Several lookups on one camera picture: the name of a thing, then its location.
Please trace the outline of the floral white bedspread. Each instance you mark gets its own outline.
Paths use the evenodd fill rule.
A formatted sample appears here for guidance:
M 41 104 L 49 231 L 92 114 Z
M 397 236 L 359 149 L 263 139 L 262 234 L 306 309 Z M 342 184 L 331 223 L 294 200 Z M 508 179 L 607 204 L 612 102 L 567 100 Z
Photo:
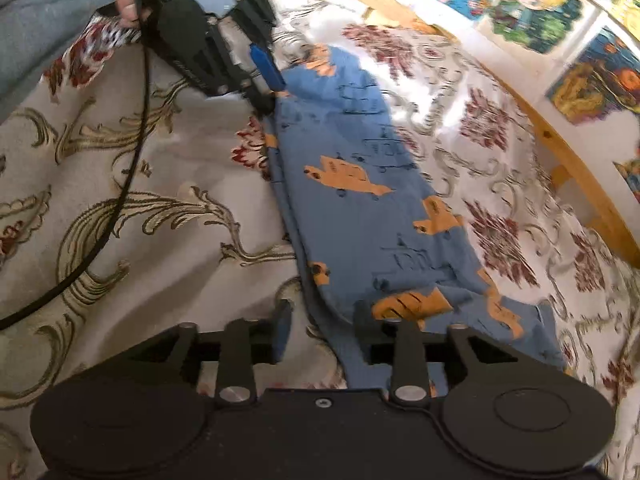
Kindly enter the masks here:
M 600 466 L 639 474 L 639 272 L 550 188 L 533 118 L 442 35 L 276 0 L 288 86 L 260 118 L 206 99 L 94 18 L 1 125 L 1 312 L 89 269 L 1 334 L 1 474 L 35 479 L 36 402 L 182 322 L 219 330 L 280 301 L 260 388 L 386 388 L 360 307 L 467 325 L 596 388 Z

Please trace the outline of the blue patterned pants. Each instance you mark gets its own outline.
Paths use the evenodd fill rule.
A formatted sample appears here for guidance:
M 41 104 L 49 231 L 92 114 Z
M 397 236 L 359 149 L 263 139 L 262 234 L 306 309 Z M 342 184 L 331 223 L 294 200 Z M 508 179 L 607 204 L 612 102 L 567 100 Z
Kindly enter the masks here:
M 442 333 L 466 325 L 532 358 L 565 364 L 547 307 L 503 296 L 454 214 L 421 176 L 385 96 L 356 56 L 318 46 L 283 73 L 268 120 L 272 186 L 296 255 L 309 316 L 347 385 L 385 388 L 354 330 L 374 318 Z

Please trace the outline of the colourful poster with pumpkins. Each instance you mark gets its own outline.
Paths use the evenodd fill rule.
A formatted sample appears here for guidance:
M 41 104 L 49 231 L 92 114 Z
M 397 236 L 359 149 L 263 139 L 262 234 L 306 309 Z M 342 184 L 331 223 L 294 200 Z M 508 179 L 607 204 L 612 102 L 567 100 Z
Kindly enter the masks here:
M 594 36 L 546 93 L 572 125 L 613 112 L 639 115 L 639 58 L 608 27 Z

